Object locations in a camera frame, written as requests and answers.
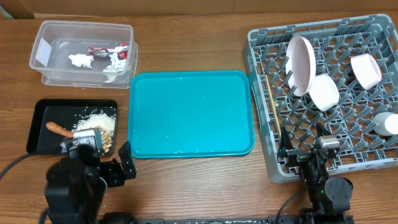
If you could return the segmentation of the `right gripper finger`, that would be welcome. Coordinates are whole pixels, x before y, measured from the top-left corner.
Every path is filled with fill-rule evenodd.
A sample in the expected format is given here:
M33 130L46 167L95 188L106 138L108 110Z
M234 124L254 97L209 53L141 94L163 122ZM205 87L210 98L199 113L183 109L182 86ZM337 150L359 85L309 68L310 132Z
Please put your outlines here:
M285 128L285 126L281 127L281 134L279 140L279 155L286 156L288 150L292 150L293 145L289 138L289 134Z
M316 124L316 130L317 130L317 136L323 137L323 136L330 136L331 133L324 127L324 125L321 124L321 122L318 122Z

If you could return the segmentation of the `rice and food scraps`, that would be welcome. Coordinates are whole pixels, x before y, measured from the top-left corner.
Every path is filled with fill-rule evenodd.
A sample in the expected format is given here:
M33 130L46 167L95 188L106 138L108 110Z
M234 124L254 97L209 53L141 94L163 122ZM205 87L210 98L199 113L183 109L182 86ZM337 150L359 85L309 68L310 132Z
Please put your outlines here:
M72 126L71 132L97 129L100 132L103 146L98 152L101 156L107 156L113 150L117 115L115 106L86 106L80 114L74 115L75 118L78 118L78 121Z

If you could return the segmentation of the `cream bowl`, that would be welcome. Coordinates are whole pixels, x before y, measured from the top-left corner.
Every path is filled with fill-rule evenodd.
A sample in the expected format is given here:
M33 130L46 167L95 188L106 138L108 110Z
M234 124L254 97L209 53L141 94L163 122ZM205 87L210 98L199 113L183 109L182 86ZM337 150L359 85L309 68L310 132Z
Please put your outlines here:
M336 84L325 74L315 76L309 95L320 111L327 111L337 105L340 99Z

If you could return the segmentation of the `orange carrot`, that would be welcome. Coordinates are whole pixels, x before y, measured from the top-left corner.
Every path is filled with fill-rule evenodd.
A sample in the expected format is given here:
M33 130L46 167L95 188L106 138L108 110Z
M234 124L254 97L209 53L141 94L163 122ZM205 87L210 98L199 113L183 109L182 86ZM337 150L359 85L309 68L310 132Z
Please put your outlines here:
M66 130L65 128L61 127L60 125L54 123L54 122L47 122L46 123L46 128L53 132L53 133L57 133L63 137L66 138L72 138L73 137L73 133L71 133L70 131Z

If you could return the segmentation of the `wooden chopstick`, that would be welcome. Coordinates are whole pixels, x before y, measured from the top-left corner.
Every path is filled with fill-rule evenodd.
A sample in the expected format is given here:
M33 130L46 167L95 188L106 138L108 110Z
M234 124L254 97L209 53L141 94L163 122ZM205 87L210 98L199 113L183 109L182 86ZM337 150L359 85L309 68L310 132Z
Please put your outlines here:
M281 136L281 129L280 129L280 124L279 124L279 120L278 120L278 117L277 117L277 112L276 112L276 108L275 108L275 104L274 104L273 95L272 95L272 92L271 92L271 86L270 86L270 83L269 83L267 75L264 75L264 76L265 76L265 80L266 80L266 85L267 85L267 90L268 90L268 94L269 94L269 98L270 98L272 111L273 111L273 114L274 114L275 125L276 125L276 128L278 130L279 136Z

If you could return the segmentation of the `white cup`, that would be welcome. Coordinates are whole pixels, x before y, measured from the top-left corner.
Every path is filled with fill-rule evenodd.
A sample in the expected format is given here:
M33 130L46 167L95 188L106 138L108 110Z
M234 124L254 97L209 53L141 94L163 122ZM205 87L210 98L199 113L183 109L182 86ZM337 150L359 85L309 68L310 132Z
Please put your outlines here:
M374 131L382 136L392 136L398 133L398 114L382 112L375 115L373 122L377 124Z

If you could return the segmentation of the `large pink plate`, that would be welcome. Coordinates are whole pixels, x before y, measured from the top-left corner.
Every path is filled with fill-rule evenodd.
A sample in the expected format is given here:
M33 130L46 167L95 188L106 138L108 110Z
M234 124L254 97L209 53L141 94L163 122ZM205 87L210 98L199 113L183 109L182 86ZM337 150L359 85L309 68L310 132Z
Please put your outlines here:
M295 96L303 96L311 89L316 74L314 49L308 39L296 35L288 44L285 65L286 72L292 72L288 80L289 87L296 87Z

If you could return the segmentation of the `small pink bowl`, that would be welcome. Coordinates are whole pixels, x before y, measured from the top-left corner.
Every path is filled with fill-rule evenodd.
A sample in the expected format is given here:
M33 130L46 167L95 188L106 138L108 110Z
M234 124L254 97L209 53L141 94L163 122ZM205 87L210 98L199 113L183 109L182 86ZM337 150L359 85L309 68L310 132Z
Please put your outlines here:
M351 67L359 84L365 90L376 86L382 80L379 65L370 54L361 54L352 57Z

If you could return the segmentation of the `white napkin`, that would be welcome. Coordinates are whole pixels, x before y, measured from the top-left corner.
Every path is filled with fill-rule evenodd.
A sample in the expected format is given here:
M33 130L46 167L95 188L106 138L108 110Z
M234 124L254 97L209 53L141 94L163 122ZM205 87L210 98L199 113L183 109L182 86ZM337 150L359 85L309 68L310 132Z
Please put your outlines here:
M92 68L91 62L94 60L92 55L84 54L69 55L68 58L71 60L71 63L78 68Z

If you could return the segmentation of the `red foil wrapper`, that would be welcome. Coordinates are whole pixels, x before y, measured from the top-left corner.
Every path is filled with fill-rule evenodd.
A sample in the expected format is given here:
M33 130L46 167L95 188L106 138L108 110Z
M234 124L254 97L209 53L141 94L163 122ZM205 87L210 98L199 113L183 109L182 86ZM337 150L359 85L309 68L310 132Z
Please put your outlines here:
M116 54L118 56L118 59L127 59L128 46L126 45L126 43L121 43L113 49L88 47L88 52L90 55L96 57L108 57L112 54Z

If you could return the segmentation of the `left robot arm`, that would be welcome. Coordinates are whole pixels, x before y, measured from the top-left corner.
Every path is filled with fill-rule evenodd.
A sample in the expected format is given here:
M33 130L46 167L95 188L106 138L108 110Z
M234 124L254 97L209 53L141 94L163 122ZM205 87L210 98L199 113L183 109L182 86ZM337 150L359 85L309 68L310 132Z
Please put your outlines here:
M121 187L137 175L126 141L119 149L120 161L100 161L96 144L68 140L61 143L67 156L47 171L45 198L48 208L40 215L39 223L49 218L52 223L134 223L130 213L105 213L97 219L106 191Z

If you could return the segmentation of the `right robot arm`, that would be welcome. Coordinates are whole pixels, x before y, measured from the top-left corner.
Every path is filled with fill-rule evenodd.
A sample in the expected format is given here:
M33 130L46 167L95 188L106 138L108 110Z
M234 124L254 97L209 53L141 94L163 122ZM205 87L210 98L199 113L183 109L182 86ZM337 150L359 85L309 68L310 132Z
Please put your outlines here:
M345 212L350 209L353 183L347 178L330 177L326 162L334 159L340 150L340 142L321 124L316 124L318 137L306 151L295 151L285 127L281 128L277 155L288 159L288 165L299 168L306 189L289 198L279 209L275 222L282 221L283 209L297 197L308 193L310 208L304 208L293 221L297 223L353 223L353 217Z

